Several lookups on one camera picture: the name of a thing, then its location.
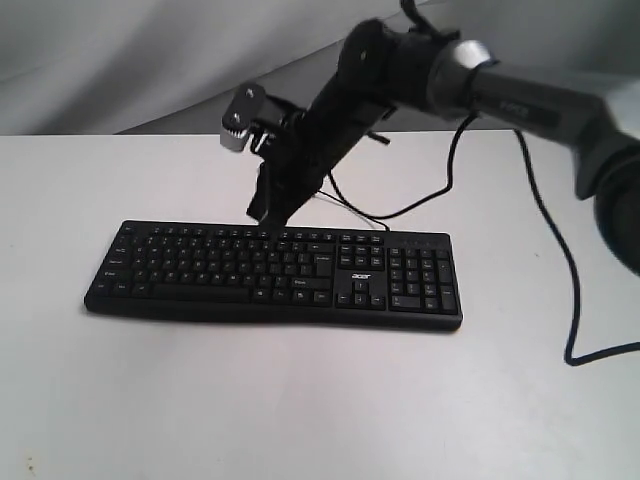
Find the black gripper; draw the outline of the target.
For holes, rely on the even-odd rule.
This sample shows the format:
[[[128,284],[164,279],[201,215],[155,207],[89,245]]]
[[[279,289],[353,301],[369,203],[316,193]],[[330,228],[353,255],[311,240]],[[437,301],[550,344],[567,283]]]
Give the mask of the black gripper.
[[[259,166],[246,214],[264,231],[280,233],[319,191],[324,177],[278,180],[268,163],[281,172],[326,173],[395,110],[393,103],[377,95],[326,83],[308,109],[289,115],[285,125],[258,147],[257,154],[266,162]]]

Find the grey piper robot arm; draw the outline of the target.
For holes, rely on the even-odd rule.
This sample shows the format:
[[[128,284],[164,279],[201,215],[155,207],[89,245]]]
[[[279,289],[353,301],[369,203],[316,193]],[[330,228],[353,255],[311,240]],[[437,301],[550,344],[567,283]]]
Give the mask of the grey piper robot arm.
[[[310,107],[264,124],[273,135],[248,215],[280,229],[326,175],[396,107],[454,120],[484,114],[569,148],[575,194],[592,199],[614,256],[639,268],[639,83],[511,65],[475,40],[398,33],[373,19],[346,38]]]

